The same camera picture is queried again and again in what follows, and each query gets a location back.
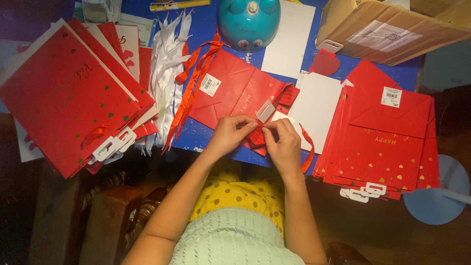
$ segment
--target white ribbon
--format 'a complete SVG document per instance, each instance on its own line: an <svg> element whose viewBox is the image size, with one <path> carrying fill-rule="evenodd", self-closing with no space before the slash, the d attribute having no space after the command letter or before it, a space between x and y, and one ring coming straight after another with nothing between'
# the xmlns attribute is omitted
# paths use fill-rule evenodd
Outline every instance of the white ribbon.
<svg viewBox="0 0 471 265"><path fill-rule="evenodd" d="M160 30L154 35L151 61L150 95L157 102L159 118L157 119L157 134L147 136L145 150L151 155L154 144L158 147L165 145L167 135L175 111L180 106L183 85L177 84L175 77L183 72L183 62L191 56L182 56L185 41L190 37L191 12L186 15L184 10L180 16L168 24L168 14L163 22L159 21ZM175 36L175 28L182 21L179 36Z"/></svg>

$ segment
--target yellow polka dot skirt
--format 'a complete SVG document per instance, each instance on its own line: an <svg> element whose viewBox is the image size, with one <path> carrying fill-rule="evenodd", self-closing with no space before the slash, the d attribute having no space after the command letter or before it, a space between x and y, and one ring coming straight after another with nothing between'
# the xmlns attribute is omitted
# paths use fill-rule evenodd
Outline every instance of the yellow polka dot skirt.
<svg viewBox="0 0 471 265"><path fill-rule="evenodd" d="M252 166L245 182L241 174L240 162L221 158L209 173L190 222L215 209L238 207L270 218L284 237L284 186L278 171Z"/></svg>

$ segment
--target mint green knit top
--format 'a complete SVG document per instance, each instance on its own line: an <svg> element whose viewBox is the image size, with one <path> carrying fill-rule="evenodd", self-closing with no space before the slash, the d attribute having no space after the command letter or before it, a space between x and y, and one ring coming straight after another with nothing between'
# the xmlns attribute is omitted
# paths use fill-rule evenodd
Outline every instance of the mint green knit top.
<svg viewBox="0 0 471 265"><path fill-rule="evenodd" d="M268 217L251 210L226 207L187 225L170 264L304 265L304 262L284 246L280 232Z"/></svg>

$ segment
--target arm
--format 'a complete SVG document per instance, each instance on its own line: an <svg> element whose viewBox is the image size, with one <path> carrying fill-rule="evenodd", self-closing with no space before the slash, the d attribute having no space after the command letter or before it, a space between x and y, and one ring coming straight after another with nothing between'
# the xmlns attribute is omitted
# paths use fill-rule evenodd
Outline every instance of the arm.
<svg viewBox="0 0 471 265"><path fill-rule="evenodd" d="M275 142L270 129L277 130L278 142ZM301 172L301 137L288 119L267 123L262 130L267 150L284 182L286 247L306 264L327 265Z"/></svg>
<svg viewBox="0 0 471 265"><path fill-rule="evenodd" d="M219 120L208 146L167 194L122 264L163 265L170 262L212 166L256 127L255 119L247 115Z"/></svg>

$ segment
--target yellow pen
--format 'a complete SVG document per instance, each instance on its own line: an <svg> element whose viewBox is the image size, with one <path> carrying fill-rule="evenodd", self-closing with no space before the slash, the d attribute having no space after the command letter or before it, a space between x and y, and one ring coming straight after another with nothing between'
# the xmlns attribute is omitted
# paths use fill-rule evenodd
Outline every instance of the yellow pen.
<svg viewBox="0 0 471 265"><path fill-rule="evenodd" d="M173 2L166 4L154 3L149 6L151 12L158 11L167 11L180 8L192 8L198 6L207 6L211 4L211 0L192 0L192 1L183 1L183 2Z"/></svg>

